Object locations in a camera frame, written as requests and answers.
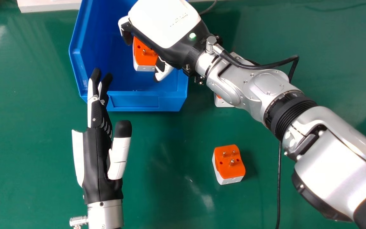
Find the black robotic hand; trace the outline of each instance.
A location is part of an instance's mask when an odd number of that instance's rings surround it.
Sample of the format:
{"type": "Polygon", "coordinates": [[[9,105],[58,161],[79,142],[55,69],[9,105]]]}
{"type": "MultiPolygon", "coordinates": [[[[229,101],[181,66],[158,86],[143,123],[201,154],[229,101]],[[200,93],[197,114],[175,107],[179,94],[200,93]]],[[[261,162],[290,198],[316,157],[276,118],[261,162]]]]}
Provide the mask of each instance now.
{"type": "Polygon", "coordinates": [[[122,176],[132,125],[128,120],[118,121],[113,133],[106,110],[107,91],[113,77],[108,73],[101,82],[100,77],[96,68],[88,81],[87,130],[83,133],[73,130],[75,171],[88,205],[87,217],[70,220],[70,225],[76,228],[87,223],[90,229],[123,226],[122,176]]]}

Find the silver robotic arm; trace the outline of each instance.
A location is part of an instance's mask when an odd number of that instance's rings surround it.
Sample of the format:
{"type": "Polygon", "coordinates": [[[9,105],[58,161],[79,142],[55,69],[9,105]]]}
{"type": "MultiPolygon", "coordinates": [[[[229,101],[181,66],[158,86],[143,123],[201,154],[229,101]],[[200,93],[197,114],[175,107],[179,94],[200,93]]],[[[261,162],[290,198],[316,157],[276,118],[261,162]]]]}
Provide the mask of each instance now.
{"type": "Polygon", "coordinates": [[[304,199],[328,219],[366,229],[364,135],[306,97],[282,71],[225,51],[185,0],[139,0],[118,25],[127,44],[134,35],[159,54],[156,81],[182,69],[246,110],[282,141],[304,199]]]}

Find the green tabletop surface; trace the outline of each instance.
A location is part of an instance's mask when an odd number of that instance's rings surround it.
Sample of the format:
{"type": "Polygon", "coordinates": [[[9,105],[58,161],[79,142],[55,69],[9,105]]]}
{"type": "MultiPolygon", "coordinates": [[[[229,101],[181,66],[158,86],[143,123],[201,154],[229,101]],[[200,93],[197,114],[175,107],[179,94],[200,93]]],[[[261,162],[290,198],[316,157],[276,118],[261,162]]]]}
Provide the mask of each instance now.
{"type": "MultiPolygon", "coordinates": [[[[76,17],[21,14],[16,1],[0,0],[0,229],[66,229],[86,214],[71,145],[87,118],[68,57],[76,17]]],[[[299,54],[292,83],[366,135],[366,0],[221,1],[203,19],[245,58],[299,54]]],[[[110,117],[133,125],[125,229],[274,228],[278,141],[247,112],[216,108],[212,92],[190,80],[178,113],[110,117]],[[212,152],[230,144],[246,176],[220,186],[212,152]]],[[[311,207],[291,183],[293,165],[283,158],[281,229],[357,228],[311,207]]]]}

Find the blue plastic bin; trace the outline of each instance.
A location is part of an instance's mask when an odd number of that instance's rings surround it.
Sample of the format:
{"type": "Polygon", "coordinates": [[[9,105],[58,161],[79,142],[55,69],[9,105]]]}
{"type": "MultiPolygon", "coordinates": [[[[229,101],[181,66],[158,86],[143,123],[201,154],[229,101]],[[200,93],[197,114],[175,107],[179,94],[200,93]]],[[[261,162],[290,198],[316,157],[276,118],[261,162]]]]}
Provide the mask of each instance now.
{"type": "Polygon", "coordinates": [[[174,70],[160,83],[153,72],[137,72],[132,46],[123,42],[118,20],[136,0],[83,0],[75,23],[69,54],[80,96],[87,101],[87,85],[98,67],[114,80],[108,111],[179,111],[187,97],[188,77],[174,70]]]}

